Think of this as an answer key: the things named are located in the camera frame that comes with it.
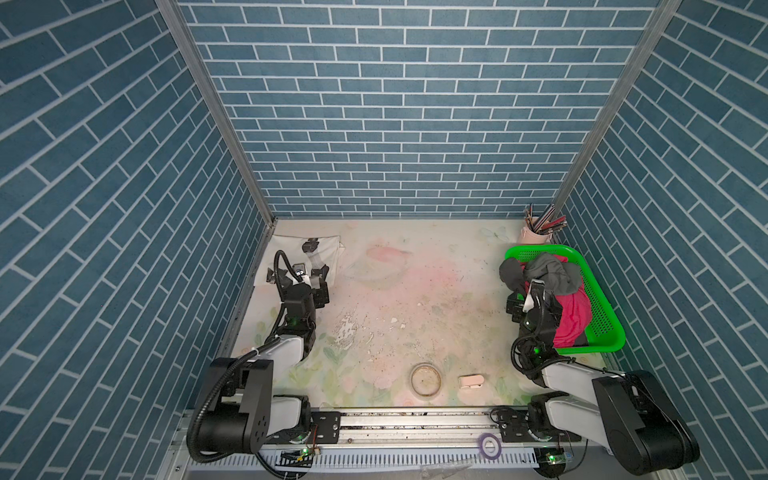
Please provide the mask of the white t shirt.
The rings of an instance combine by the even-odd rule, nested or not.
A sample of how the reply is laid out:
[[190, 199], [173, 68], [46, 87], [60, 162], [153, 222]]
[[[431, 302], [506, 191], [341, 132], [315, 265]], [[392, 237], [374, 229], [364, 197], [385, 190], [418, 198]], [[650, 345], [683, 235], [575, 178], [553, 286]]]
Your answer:
[[319, 269], [323, 265], [329, 267], [326, 282], [330, 287], [335, 283], [342, 254], [345, 251], [340, 236], [329, 237], [296, 237], [273, 236], [266, 246], [263, 258], [253, 280], [254, 287], [267, 285], [267, 272], [273, 268], [274, 254], [282, 250], [290, 263], [303, 264], [307, 269]]

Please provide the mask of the green plastic basket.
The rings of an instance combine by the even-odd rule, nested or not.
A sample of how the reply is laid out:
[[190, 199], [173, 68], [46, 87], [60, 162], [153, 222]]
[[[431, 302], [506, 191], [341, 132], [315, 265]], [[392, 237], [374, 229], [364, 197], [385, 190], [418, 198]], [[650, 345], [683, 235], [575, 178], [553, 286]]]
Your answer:
[[567, 259], [568, 264], [577, 265], [580, 268], [583, 287], [589, 298], [592, 312], [591, 322], [584, 330], [587, 345], [560, 348], [558, 352], [561, 355], [575, 356], [620, 351], [626, 342], [624, 328], [581, 253], [566, 245], [517, 245], [505, 252], [505, 259], [516, 258], [521, 263], [525, 263], [543, 252]]

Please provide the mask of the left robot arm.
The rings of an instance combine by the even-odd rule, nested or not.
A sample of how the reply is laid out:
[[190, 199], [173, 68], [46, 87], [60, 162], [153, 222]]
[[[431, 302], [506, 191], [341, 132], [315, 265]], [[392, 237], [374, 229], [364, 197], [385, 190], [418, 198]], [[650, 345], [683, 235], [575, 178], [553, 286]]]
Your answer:
[[191, 417], [186, 445], [199, 463], [257, 454], [269, 441], [300, 443], [312, 429], [306, 396], [276, 395], [277, 376], [305, 360], [316, 340], [316, 310], [329, 302], [323, 265], [306, 276], [272, 268], [281, 305], [263, 345], [208, 367]]

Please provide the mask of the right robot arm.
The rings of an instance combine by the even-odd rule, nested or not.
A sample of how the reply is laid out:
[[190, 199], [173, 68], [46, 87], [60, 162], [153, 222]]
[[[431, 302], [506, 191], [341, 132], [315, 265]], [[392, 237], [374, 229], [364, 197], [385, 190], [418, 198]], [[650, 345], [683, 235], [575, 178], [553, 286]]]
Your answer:
[[575, 434], [604, 447], [636, 476], [700, 459], [697, 438], [653, 374], [611, 372], [558, 353], [560, 309], [553, 296], [512, 293], [506, 311], [519, 326], [512, 366], [545, 390], [528, 405], [531, 436], [553, 441]]

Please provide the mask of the grey t shirt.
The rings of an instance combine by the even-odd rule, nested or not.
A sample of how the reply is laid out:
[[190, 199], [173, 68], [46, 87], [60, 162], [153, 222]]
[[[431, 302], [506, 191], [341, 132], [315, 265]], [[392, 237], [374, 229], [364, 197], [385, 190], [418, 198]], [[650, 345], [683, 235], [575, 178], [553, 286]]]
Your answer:
[[553, 254], [542, 252], [523, 265], [510, 257], [499, 266], [499, 278], [509, 290], [524, 295], [526, 284], [542, 281], [545, 290], [555, 296], [575, 294], [583, 285], [580, 267], [561, 260]]

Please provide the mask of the magenta t shirt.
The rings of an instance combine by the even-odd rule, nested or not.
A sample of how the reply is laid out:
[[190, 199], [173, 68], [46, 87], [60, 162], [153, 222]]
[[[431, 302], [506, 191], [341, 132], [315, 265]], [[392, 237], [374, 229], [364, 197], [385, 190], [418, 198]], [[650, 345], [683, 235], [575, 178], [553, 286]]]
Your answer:
[[555, 296], [546, 291], [545, 298], [550, 305], [557, 302], [555, 311], [559, 313], [559, 326], [554, 334], [554, 347], [581, 346], [586, 341], [585, 327], [592, 319], [590, 301], [583, 285], [571, 295]]

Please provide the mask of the pink pencil cup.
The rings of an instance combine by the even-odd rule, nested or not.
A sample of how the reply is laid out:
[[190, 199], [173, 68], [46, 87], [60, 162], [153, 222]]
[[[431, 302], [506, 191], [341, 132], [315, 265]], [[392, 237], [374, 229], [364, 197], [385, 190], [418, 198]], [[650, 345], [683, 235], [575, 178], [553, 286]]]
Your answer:
[[521, 228], [517, 243], [521, 245], [544, 245], [552, 241], [551, 234], [539, 234], [530, 230], [527, 226]]

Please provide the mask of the coloured pencils bundle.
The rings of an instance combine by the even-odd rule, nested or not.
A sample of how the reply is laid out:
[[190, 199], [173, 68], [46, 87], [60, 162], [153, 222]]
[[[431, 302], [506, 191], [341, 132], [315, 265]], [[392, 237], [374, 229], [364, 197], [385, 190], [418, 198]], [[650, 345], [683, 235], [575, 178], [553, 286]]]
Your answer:
[[564, 229], [567, 223], [565, 215], [556, 217], [554, 205], [547, 206], [540, 215], [535, 215], [533, 205], [529, 204], [524, 208], [524, 221], [526, 228], [533, 234], [548, 235], [559, 232]]

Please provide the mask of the pink eraser block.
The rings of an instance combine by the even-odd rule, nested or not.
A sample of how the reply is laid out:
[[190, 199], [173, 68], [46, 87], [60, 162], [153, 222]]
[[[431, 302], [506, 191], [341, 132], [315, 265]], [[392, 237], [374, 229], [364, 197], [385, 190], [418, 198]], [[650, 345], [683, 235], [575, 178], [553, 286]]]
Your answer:
[[485, 376], [482, 374], [462, 375], [458, 377], [460, 389], [479, 389], [485, 384]]

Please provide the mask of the purple tape roll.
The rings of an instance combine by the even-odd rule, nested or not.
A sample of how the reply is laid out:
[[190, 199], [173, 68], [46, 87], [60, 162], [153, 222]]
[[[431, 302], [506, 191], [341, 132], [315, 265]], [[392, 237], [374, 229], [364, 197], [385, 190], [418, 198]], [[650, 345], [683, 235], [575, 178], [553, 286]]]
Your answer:
[[477, 439], [479, 455], [488, 461], [495, 461], [501, 457], [502, 442], [499, 437], [491, 433], [483, 433]]

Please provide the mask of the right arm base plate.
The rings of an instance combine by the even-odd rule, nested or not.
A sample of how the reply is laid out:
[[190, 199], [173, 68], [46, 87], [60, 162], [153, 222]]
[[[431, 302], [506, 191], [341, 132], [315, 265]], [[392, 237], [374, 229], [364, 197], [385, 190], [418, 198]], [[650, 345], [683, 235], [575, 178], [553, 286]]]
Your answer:
[[496, 407], [489, 412], [489, 417], [505, 443], [574, 443], [582, 440], [578, 434], [554, 427], [545, 413], [531, 413], [528, 408]]

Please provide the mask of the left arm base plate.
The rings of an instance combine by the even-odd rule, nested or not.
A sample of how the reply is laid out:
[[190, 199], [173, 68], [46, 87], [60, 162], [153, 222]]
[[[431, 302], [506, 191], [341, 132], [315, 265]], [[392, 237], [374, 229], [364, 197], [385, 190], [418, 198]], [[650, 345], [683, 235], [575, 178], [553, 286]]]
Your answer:
[[267, 437], [266, 444], [337, 444], [342, 415], [339, 411], [307, 410], [296, 426]]

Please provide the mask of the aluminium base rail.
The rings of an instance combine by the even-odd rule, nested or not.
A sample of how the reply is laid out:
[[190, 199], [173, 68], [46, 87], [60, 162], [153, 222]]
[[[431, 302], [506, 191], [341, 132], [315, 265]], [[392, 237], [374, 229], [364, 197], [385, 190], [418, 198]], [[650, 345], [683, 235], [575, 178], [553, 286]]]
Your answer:
[[[665, 423], [665, 416], [658, 410], [627, 410], [613, 412], [607, 420], [597, 417], [595, 411], [588, 405], [566, 403], [566, 419], [580, 419], [580, 425], [566, 426], [564, 421], [555, 419], [541, 404], [531, 406], [510, 406], [528, 408], [531, 413], [545, 413], [549, 422], [556, 428], [566, 430], [600, 445], [607, 445], [609, 436], [621, 433], [648, 433], [652, 428]], [[339, 411], [342, 415], [341, 430], [337, 444], [353, 446], [397, 446], [410, 448], [412, 446], [467, 446], [477, 442], [483, 433], [491, 433], [501, 439], [504, 445], [532, 445], [542, 448], [546, 445], [568, 443], [505, 443], [502, 441], [499, 429], [490, 420], [489, 412], [496, 407], [446, 407], [446, 408], [374, 408], [374, 409], [341, 409], [322, 410]], [[264, 444], [292, 446], [294, 444]]]

